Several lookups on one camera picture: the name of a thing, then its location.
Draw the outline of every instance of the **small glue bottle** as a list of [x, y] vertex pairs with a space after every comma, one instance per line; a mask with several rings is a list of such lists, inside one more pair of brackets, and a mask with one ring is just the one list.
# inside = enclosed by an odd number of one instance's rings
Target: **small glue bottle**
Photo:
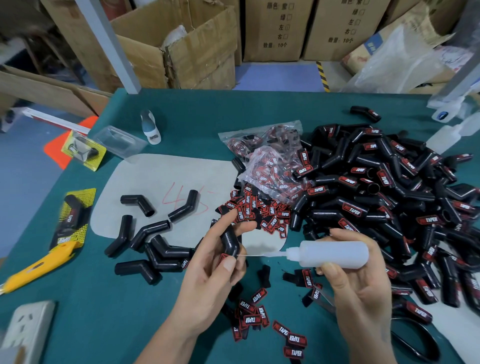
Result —
[[160, 143], [162, 137], [155, 125], [155, 117], [152, 112], [150, 110], [142, 110], [140, 112], [140, 117], [142, 118], [142, 130], [147, 137], [148, 142], [153, 145]]
[[285, 256], [302, 267], [320, 267], [323, 263], [336, 263], [345, 269], [359, 269], [368, 261], [368, 247], [364, 242], [312, 242], [302, 241], [299, 247], [284, 252], [264, 253], [263, 256]]

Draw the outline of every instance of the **person's right hand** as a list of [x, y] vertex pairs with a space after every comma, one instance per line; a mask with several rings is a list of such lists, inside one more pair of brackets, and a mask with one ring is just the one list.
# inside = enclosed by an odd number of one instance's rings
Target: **person's right hand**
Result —
[[334, 263], [317, 268], [333, 288], [338, 326], [350, 349], [350, 363], [396, 363], [390, 339], [392, 292], [378, 244], [354, 231], [331, 229], [320, 241], [362, 241], [369, 259], [360, 269]]

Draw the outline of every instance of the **hand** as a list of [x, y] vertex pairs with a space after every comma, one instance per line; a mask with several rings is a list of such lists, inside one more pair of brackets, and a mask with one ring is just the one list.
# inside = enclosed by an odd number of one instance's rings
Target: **hand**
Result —
[[[185, 272], [169, 319], [175, 320], [175, 327], [186, 330], [190, 336], [198, 336], [213, 323], [232, 286], [245, 275], [244, 256], [239, 256], [238, 259], [228, 256], [217, 266], [223, 252], [220, 235], [236, 217], [237, 210], [233, 209], [211, 227]], [[235, 224], [233, 229], [239, 236], [252, 231], [256, 226], [255, 221], [241, 222]], [[247, 254], [243, 245], [240, 245], [239, 254]]]
[[390, 339], [392, 292], [378, 244], [354, 231], [331, 229], [320, 241], [362, 241], [369, 259], [360, 269], [343, 270], [325, 263], [317, 273], [325, 274], [335, 294], [338, 326], [350, 348], [351, 363], [396, 363]]

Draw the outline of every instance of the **white bottle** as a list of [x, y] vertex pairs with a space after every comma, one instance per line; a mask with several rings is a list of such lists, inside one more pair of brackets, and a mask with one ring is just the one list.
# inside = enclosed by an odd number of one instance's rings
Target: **white bottle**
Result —
[[462, 103], [465, 101], [465, 96], [461, 96], [455, 100], [450, 101], [441, 108], [439, 108], [433, 115], [432, 119], [439, 122], [449, 122], [455, 116], [462, 107]]
[[462, 138], [462, 135], [460, 135], [461, 130], [461, 124], [442, 126], [439, 131], [427, 140], [427, 147], [438, 154], [442, 154]]
[[480, 130], [480, 112], [470, 115], [463, 120], [460, 125], [462, 126], [462, 129], [460, 130], [461, 136], [472, 136]]
[[155, 125], [155, 117], [152, 112], [150, 110], [142, 110], [140, 112], [140, 117], [142, 118], [142, 130], [147, 137], [148, 142], [153, 145], [160, 143], [162, 137]]
[[364, 242], [311, 242], [302, 241], [299, 247], [284, 252], [265, 253], [264, 256], [285, 256], [302, 267], [320, 267], [323, 263], [336, 263], [342, 268], [359, 269], [368, 261], [368, 247]]

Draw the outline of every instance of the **orange plastic object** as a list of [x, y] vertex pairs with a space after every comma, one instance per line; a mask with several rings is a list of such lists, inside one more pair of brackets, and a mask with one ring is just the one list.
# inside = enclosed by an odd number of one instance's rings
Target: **orange plastic object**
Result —
[[[82, 120], [79, 125], [91, 129], [95, 125], [97, 119], [98, 116], [90, 116]], [[51, 142], [45, 144], [45, 146], [43, 147], [43, 151], [45, 152], [45, 154], [52, 158], [63, 170], [67, 168], [68, 164], [72, 160], [72, 158], [70, 158], [68, 155], [61, 152], [61, 148], [65, 144], [68, 134], [70, 134], [70, 131], [56, 137]]]

